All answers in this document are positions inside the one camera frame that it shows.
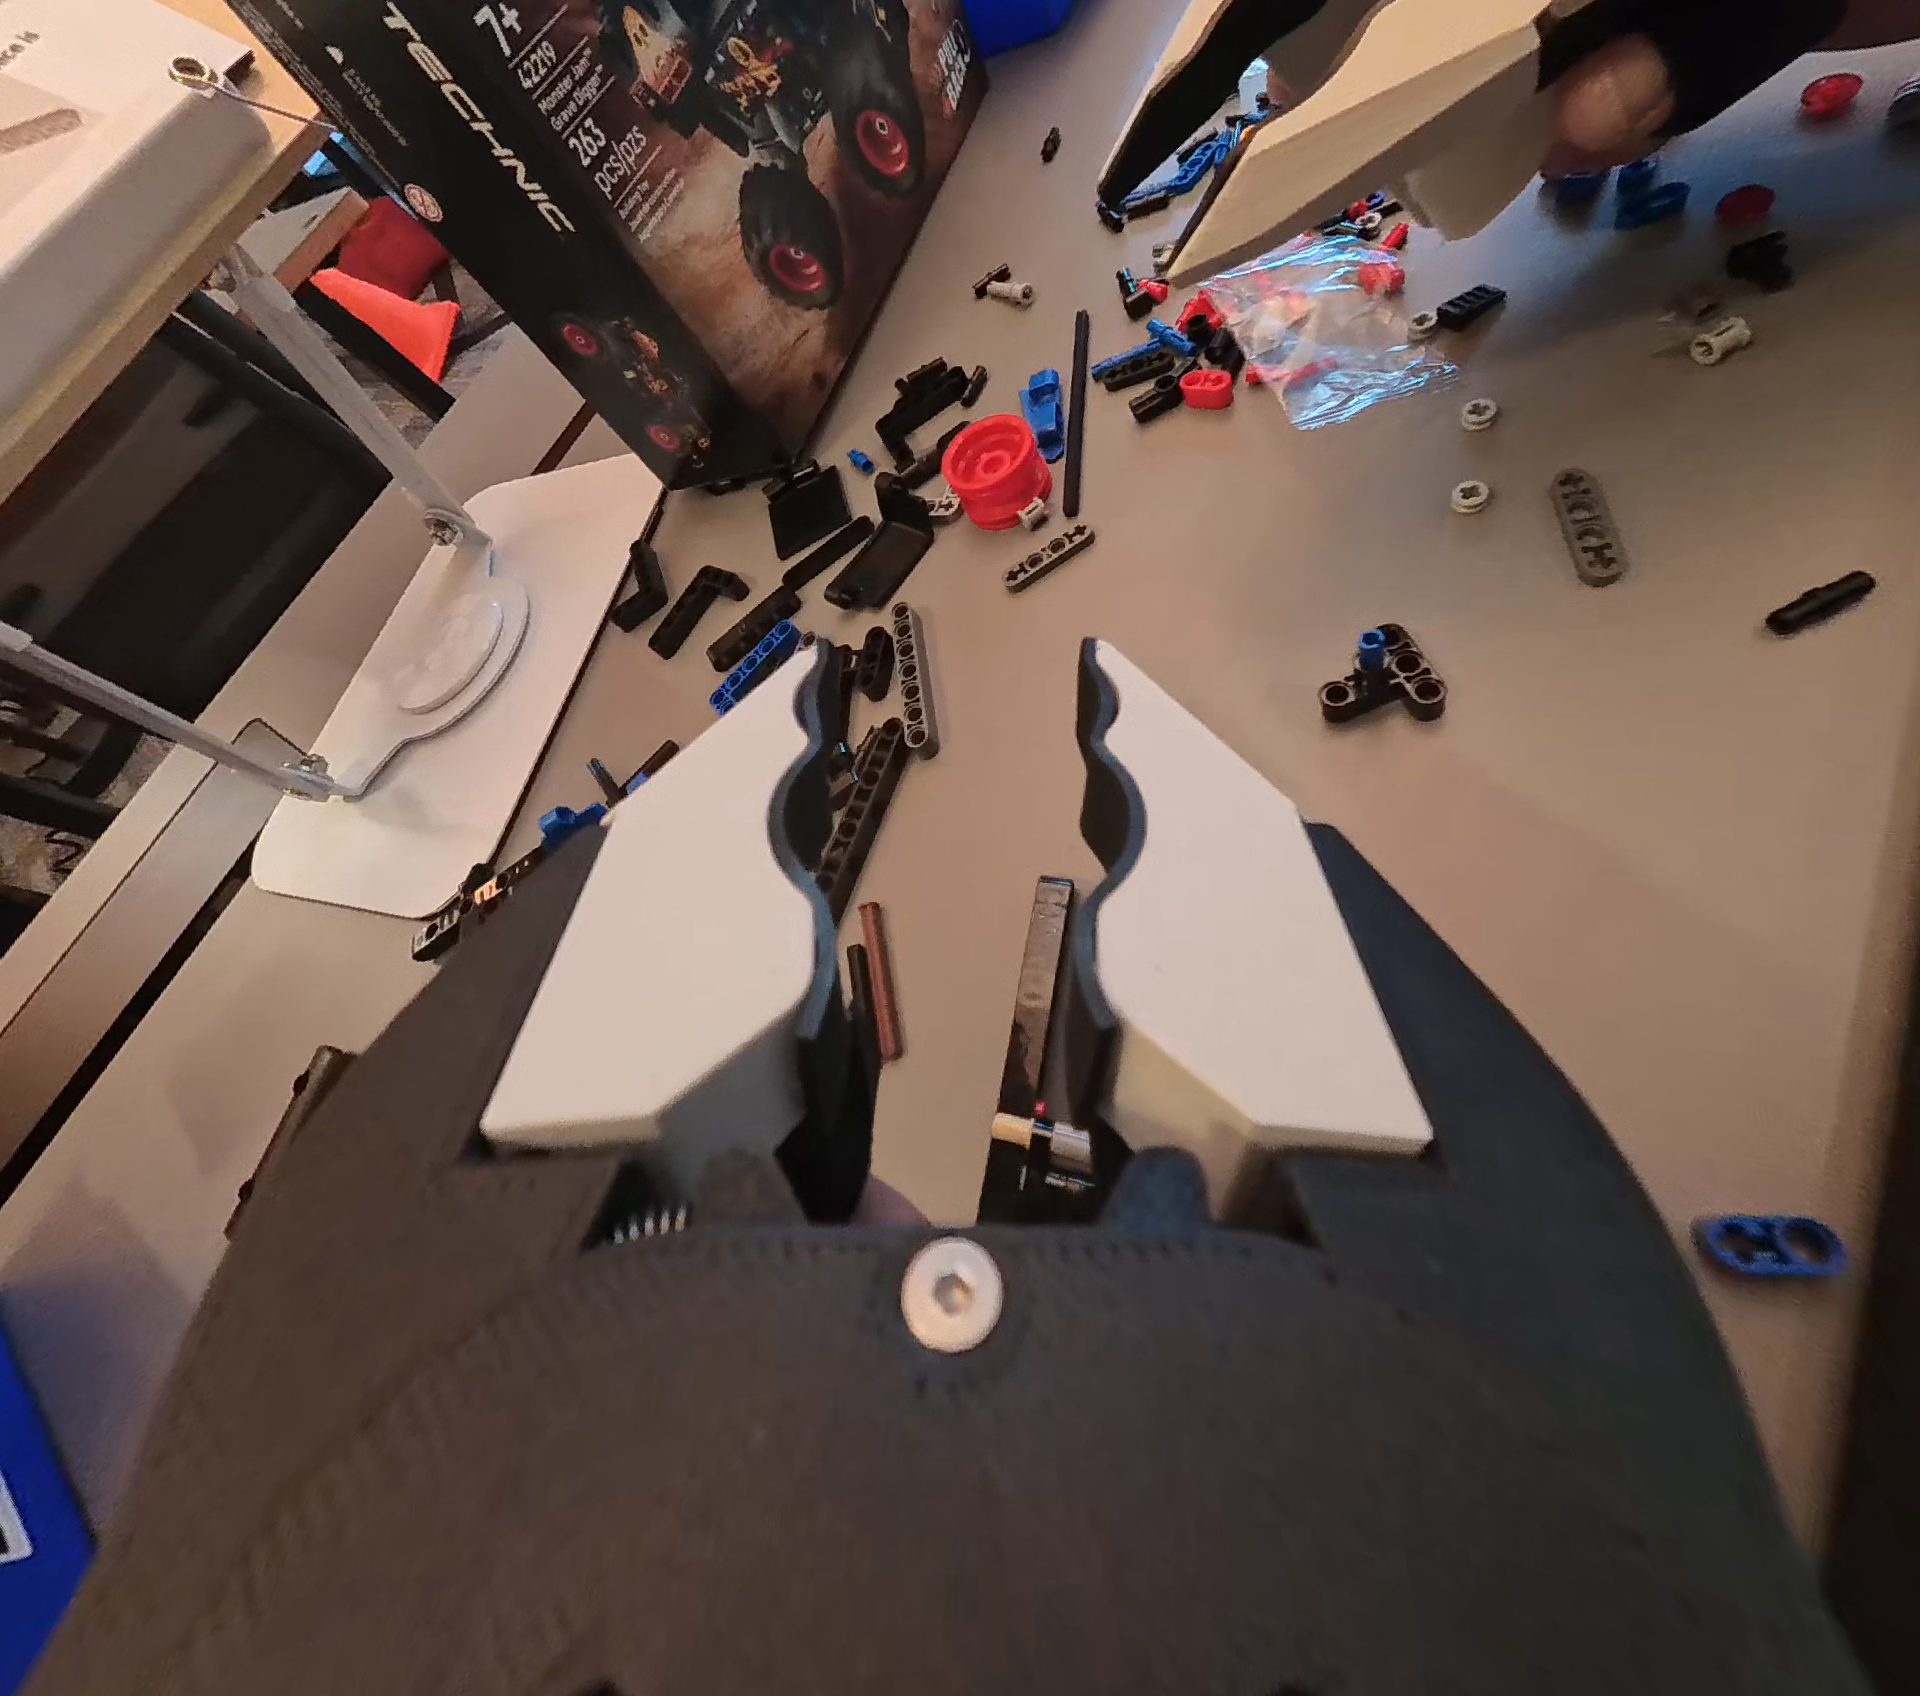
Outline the long grey beam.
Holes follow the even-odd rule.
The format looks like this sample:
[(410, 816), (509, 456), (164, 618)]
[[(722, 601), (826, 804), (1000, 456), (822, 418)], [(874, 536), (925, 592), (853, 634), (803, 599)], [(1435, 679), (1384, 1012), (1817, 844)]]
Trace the long grey beam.
[(912, 601), (888, 601), (900, 733), (912, 761), (943, 754), (943, 693), (929, 663), (929, 627)]

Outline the black curved panel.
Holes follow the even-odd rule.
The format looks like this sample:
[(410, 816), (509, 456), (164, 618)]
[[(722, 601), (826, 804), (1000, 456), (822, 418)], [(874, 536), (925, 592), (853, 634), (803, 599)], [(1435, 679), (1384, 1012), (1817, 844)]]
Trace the black curved panel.
[(826, 601), (835, 607), (883, 607), (900, 582), (925, 565), (925, 552), (937, 546), (937, 512), (929, 501), (898, 480), (879, 474), (879, 528), (870, 536), (870, 546), (826, 582)]

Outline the instruction booklet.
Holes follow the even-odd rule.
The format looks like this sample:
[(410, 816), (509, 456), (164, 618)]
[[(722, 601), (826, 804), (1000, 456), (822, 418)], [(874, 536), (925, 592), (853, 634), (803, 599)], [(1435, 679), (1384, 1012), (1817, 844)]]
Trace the instruction booklet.
[(206, 102), (176, 81), (179, 58), (224, 81), (250, 46), (158, 0), (0, 0), (8, 268), (224, 153), (192, 144)]

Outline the black beam assembly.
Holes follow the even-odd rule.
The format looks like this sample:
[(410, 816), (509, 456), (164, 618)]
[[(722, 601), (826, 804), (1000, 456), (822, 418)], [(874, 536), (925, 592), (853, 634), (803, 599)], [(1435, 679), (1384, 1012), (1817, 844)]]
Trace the black beam assembly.
[(972, 1220), (1006, 1226), (1006, 1220), (1091, 1219), (1091, 1196), (1097, 1196), (1091, 1125), (1079, 1121), (1070, 1100), (1070, 1060), (1066, 1060), (1070, 915), (1073, 915), (1073, 882), (1060, 873), (1035, 878)]

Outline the black T-shaped beam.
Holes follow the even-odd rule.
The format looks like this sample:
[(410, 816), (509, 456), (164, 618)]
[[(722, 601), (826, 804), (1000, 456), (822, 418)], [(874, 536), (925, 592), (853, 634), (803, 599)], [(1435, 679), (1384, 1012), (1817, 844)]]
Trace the black T-shaped beam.
[(1450, 679), (1433, 671), (1425, 648), (1415, 640), (1407, 627), (1392, 627), (1399, 648), (1381, 671), (1344, 671), (1316, 685), (1316, 715), (1326, 719), (1365, 719), (1384, 702), (1401, 702), (1415, 719), (1441, 719), (1450, 715)]

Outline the black bent beam cluster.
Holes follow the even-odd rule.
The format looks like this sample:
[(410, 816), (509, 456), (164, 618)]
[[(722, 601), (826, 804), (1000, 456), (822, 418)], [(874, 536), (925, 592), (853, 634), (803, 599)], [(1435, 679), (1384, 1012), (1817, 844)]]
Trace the black bent beam cluster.
[(879, 443), (898, 465), (912, 459), (912, 431), (954, 405), (972, 405), (983, 394), (983, 366), (925, 360), (898, 381), (898, 405), (879, 418)]

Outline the black flat panel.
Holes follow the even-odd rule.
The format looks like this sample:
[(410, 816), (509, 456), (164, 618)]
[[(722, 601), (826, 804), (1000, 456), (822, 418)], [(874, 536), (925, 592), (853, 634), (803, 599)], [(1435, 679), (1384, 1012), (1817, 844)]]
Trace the black flat panel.
[(778, 474), (759, 498), (773, 517), (773, 552), (781, 565), (853, 526), (843, 474), (822, 459)]

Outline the blue frame beam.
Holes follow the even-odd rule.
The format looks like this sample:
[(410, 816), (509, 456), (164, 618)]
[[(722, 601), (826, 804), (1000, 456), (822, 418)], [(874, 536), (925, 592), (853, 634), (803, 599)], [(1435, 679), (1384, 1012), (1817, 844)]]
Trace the blue frame beam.
[(778, 675), (803, 648), (794, 618), (778, 618), (707, 693), (718, 715), (730, 715), (767, 675)]

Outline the red wheel rim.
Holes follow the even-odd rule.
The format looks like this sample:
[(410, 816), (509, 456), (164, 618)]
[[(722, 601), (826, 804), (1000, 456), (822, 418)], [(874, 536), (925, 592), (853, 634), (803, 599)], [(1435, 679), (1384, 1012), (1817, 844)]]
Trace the red wheel rim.
[(1054, 498), (1054, 474), (1018, 412), (961, 423), (943, 452), (943, 480), (972, 528), (1018, 528), (1018, 512)]

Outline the grey thin beam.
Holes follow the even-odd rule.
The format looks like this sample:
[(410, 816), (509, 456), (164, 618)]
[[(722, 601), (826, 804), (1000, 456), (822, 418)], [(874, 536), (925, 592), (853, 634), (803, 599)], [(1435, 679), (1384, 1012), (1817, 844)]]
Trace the grey thin beam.
[(1550, 480), (1550, 509), (1567, 536), (1582, 583), (1616, 583), (1630, 573), (1630, 546), (1607, 483), (1590, 465), (1560, 465)]

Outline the pile of small connector pins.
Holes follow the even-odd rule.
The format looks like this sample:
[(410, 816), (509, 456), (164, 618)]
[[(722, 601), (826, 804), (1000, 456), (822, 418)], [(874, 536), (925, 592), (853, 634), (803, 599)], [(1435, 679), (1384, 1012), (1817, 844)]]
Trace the pile of small connector pins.
[[(1657, 360), (1725, 366), (1750, 348), (1757, 310), (1795, 298), (1812, 321), (1865, 321), (1865, 340), (1840, 333), (1840, 381), (1850, 381), (1850, 352), (1882, 333), (1917, 340), (1917, 74), (1886, 84), (1886, 74), (1838, 70), (1807, 81), (1795, 106), (1757, 93), (1750, 122), (1757, 134), (1712, 122), (1683, 165), (1641, 155), (1612, 175), (1538, 178), (1531, 200), (1465, 235), (1460, 260), (1441, 240), (1441, 268), (1399, 192), (1367, 192), (1295, 235), (1399, 253), (1415, 333), (1435, 340), (1455, 366), (1487, 343), (1487, 324), (1553, 360), (1572, 360), (1575, 333), (1630, 324)], [(1470, 333), (1435, 333), (1433, 310), (1479, 281), (1510, 304)], [(1204, 281), (1184, 304), (1166, 292), (1166, 268), (1123, 268), (1142, 340), (1091, 360), (1091, 381), (1124, 394), (1136, 423), (1175, 405), (1224, 412), (1243, 381)]]

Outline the small blue two-hole beam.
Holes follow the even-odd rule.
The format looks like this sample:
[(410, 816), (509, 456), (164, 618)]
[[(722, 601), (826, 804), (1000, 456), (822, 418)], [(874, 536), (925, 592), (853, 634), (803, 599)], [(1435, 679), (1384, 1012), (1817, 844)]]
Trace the small blue two-hole beam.
[(1695, 1249), (1734, 1276), (1840, 1276), (1850, 1267), (1840, 1235), (1804, 1209), (1695, 1219)]

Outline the black connector pin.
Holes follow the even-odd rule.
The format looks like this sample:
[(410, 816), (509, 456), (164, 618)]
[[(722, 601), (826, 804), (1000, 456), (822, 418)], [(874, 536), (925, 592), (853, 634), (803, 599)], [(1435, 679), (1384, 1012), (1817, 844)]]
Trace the black connector pin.
[(1804, 634), (1812, 627), (1828, 627), (1838, 612), (1856, 607), (1882, 582), (1868, 569), (1845, 569), (1827, 583), (1795, 592), (1788, 601), (1765, 612), (1769, 634)]

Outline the brown axle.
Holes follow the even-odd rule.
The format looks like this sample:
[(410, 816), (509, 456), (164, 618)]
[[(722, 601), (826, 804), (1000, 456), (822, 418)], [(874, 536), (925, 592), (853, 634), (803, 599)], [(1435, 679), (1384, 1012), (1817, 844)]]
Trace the brown axle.
[(908, 1051), (908, 1029), (900, 1029), (888, 923), (879, 901), (861, 901), (856, 919), (861, 919), (861, 946), (870, 946), (870, 973), (874, 973), (879, 1060), (898, 1066)]

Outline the building set box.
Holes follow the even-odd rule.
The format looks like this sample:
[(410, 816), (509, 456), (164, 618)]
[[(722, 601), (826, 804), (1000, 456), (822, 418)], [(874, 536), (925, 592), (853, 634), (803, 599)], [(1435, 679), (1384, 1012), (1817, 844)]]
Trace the building set box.
[(961, 0), (224, 0), (668, 483), (803, 459), (983, 93)]

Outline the pile of black beams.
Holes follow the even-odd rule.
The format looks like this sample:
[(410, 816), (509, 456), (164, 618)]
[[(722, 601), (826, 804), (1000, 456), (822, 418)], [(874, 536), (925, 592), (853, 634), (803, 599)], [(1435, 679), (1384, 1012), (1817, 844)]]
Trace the pile of black beams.
[[(843, 675), (843, 693), (870, 693), (874, 702), (888, 693), (898, 679), (898, 634), (888, 627), (874, 627), (861, 634), (856, 652), (837, 652), (837, 675)], [(631, 773), (625, 781), (620, 778), (602, 778), (602, 791), (615, 800), (602, 800), (609, 811), (620, 800), (631, 800), (644, 781), (653, 781), (662, 773), (662, 761), (674, 754), (674, 742), (662, 742), (659, 754), (650, 754), (644, 773)], [(870, 867), (870, 848), (879, 840), (879, 823), (898, 800), (898, 781), (908, 773), (908, 733), (900, 733), (900, 715), (879, 719), (856, 747), (837, 742), (835, 761), (826, 761), (826, 844), (816, 848), (816, 882), (835, 908), (835, 919), (853, 908), (853, 888)], [(546, 856), (558, 848), (522, 848), (514, 856), (509, 867), (473, 867), (462, 878), (462, 888), (426, 915), (410, 934), (410, 965), (441, 965), (480, 919), (490, 919)]]

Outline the white booklet stand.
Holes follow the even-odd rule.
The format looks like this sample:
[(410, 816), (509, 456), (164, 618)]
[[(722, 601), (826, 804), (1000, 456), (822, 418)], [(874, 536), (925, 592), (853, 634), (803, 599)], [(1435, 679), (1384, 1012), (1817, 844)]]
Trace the white booklet stand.
[(292, 292), (243, 253), (243, 231), (317, 144), (317, 102), (224, 0), (158, 8), (250, 46), (224, 81), (192, 58), (176, 64), (176, 81), (206, 102), (192, 144), (224, 153), (171, 175), (158, 196), (95, 209), (79, 235), (8, 268), (8, 498), (196, 281), (237, 277), (237, 304), (263, 310), (276, 348), (321, 366), (321, 397), (345, 412), (345, 423), (321, 418), (321, 438), (345, 438), (347, 465), (390, 474), (390, 488), (426, 526), (426, 552), (329, 724), (300, 740), (308, 761), (243, 761), (237, 742), (192, 719), (141, 699), (132, 710), (287, 793), (254, 856), (263, 888), (420, 919), (466, 863), (502, 844), (659, 480), (635, 456), (615, 456), (456, 498), (373, 412)]

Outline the person's right hand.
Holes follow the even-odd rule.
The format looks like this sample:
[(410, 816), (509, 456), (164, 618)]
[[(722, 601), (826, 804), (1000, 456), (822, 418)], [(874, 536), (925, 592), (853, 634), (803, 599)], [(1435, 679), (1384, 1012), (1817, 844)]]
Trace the person's right hand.
[(1641, 165), (1804, 58), (1911, 46), (1917, 12), (1920, 0), (1634, 0), (1620, 28), (1553, 81), (1541, 175)]

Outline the clear plastic bag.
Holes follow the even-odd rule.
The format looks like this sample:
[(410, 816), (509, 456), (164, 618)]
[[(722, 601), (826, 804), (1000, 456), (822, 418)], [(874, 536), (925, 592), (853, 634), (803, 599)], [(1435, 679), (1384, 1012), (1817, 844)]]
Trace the clear plastic bag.
[(1415, 333), (1407, 268), (1356, 235), (1292, 235), (1270, 253), (1204, 277), (1243, 352), (1295, 427), (1354, 423), (1367, 405), (1441, 386), (1460, 366)]

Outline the dark grey connector piece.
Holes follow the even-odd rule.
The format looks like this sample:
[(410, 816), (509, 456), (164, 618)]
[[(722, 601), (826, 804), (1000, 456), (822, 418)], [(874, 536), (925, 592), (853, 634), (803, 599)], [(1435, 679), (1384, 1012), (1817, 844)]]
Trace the dark grey connector piece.
[(287, 1091), (287, 1109), (280, 1109), (276, 1133), (263, 1140), (254, 1173), (237, 1185), (237, 1200), (231, 1200), (231, 1219), (224, 1219), (224, 1237), (250, 1219), (254, 1191), (263, 1185), (276, 1155), (304, 1133), (304, 1121), (329, 1104), (329, 1091), (345, 1081), (347, 1066), (357, 1066), (357, 1049), (321, 1044), (317, 1060), (292, 1075), (292, 1091)]

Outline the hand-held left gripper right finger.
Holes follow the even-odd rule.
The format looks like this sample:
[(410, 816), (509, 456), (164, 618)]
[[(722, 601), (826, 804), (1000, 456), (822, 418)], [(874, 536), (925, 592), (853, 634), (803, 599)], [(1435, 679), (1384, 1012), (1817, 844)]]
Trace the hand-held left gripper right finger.
[(1091, 1109), (1193, 1163), (1425, 1155), (1433, 1116), (1309, 816), (1115, 640), (1073, 660)]

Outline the red object under table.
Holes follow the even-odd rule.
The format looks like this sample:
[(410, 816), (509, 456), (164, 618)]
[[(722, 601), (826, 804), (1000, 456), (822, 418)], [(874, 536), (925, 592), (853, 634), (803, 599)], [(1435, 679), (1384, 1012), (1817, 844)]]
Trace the red object under table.
[(394, 196), (373, 196), (335, 266), (357, 281), (420, 298), (443, 268), (443, 240)]

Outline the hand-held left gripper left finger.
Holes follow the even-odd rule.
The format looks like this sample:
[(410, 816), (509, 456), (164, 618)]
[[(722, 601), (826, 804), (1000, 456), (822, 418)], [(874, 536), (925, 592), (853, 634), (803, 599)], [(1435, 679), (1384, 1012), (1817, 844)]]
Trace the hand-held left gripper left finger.
[(811, 640), (620, 800), (480, 1116), (483, 1146), (773, 1155), (803, 1121), (826, 901), (794, 793), (835, 685), (837, 648)]

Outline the adjacent grey table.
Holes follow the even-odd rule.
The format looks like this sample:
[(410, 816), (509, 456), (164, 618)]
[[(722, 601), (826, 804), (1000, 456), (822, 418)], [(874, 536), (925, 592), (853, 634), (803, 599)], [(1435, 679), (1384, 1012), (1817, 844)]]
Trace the adjacent grey table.
[[(620, 456), (620, 438), (522, 333), (509, 333), (443, 423), (420, 438), (420, 456), (456, 498), (473, 498), (522, 474)], [(237, 740), (257, 719), (276, 740), (317, 740), (416, 565), (420, 528), (410, 501), (380, 498), (221, 685), (206, 724)], [(257, 828), (257, 781), (176, 747), (8, 946), (8, 1196), (28, 1176), (88, 1081), (114, 1066), (132, 1027), (250, 882), (250, 844)]]

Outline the small orange cone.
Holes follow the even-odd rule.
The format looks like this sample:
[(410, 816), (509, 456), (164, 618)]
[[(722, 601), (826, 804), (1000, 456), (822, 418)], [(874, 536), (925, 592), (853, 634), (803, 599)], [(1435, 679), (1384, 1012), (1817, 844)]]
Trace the small orange cone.
[(452, 340), (462, 324), (462, 304), (456, 298), (406, 298), (394, 288), (380, 288), (365, 277), (347, 268), (317, 268), (308, 288), (339, 304), (345, 317), (357, 317), (373, 340), (383, 340), (406, 366), (416, 366), (426, 381), (443, 377), (452, 360)]

